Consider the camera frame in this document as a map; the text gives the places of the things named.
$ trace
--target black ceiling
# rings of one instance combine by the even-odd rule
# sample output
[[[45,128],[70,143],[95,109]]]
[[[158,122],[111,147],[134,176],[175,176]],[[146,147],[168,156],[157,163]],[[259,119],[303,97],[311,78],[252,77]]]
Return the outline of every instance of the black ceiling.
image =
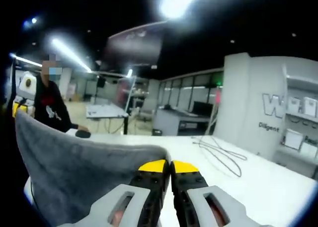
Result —
[[[94,61],[103,59],[109,36],[164,19],[160,1],[14,0],[19,9],[10,49],[38,61],[47,38],[60,35],[98,70]],[[316,12],[315,0],[196,0],[182,20],[166,24],[158,68],[140,67],[136,73],[163,79],[219,68],[225,55],[239,52],[318,60]],[[33,17],[38,18],[36,26],[22,29]],[[127,68],[112,70],[124,74]]]

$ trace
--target black screen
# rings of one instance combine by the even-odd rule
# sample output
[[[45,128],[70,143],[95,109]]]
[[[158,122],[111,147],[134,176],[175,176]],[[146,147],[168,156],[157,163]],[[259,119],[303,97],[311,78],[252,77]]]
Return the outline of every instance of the black screen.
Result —
[[[212,109],[213,109],[212,104],[195,101],[193,103],[192,113],[200,115],[200,116],[210,117],[212,113]]]
[[[99,77],[97,80],[97,87],[104,88],[106,79],[103,77]]]

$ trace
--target black hoodie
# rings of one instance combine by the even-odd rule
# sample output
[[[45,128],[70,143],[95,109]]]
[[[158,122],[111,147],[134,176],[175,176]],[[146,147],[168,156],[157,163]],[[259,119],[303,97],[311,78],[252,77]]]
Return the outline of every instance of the black hoodie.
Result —
[[[49,81],[49,86],[46,87],[41,76],[36,78],[34,107],[34,118],[53,129],[65,133],[71,128],[78,128],[78,125],[71,123],[58,86],[53,81]]]

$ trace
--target desk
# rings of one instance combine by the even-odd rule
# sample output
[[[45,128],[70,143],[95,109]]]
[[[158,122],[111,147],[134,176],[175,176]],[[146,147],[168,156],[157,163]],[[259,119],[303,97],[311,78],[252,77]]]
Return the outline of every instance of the desk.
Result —
[[[87,104],[86,105],[87,119],[124,119],[124,134],[128,133],[128,118],[129,115],[120,107],[113,103],[109,104]]]
[[[75,132],[76,130],[69,130],[67,134],[74,136]],[[236,159],[242,170],[241,178],[231,174],[210,153],[193,144],[191,137],[92,134],[86,140],[108,144],[161,146],[167,149],[171,160],[193,164],[200,170],[210,186],[219,186],[244,204],[247,215],[260,225],[288,226],[309,201],[317,187],[317,183],[312,179],[217,138],[215,140],[222,148],[238,152],[248,158],[247,161]],[[211,144],[214,142],[209,136],[205,136],[203,140]],[[232,167],[229,160],[222,161]],[[171,181],[165,196],[160,222],[163,227],[179,226],[173,206]]]
[[[154,129],[162,136],[203,135],[208,128],[210,117],[199,116],[175,109],[158,109]]]

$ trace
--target white desk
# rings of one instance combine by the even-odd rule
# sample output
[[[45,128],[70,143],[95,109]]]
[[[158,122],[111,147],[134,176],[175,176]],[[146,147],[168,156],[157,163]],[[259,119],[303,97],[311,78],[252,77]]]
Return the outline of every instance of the white desk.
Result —
[[[129,115],[120,107],[113,103],[109,104],[87,104],[86,118],[88,119],[124,119],[124,134],[128,132]]]
[[[76,130],[69,130],[67,134],[74,136],[75,132]],[[247,215],[261,225],[288,226],[305,206],[317,186],[312,179],[219,139],[216,140],[222,148],[248,158],[247,161],[235,158],[242,170],[241,178],[231,174],[210,153],[193,144],[194,140],[190,137],[92,134],[87,140],[108,144],[161,146],[168,150],[172,160],[189,162],[196,166],[210,186],[219,186],[244,204]],[[214,142],[209,136],[203,140],[211,144]],[[229,160],[222,160],[233,167]],[[179,226],[173,206],[171,182],[165,196],[160,222],[163,227]]]

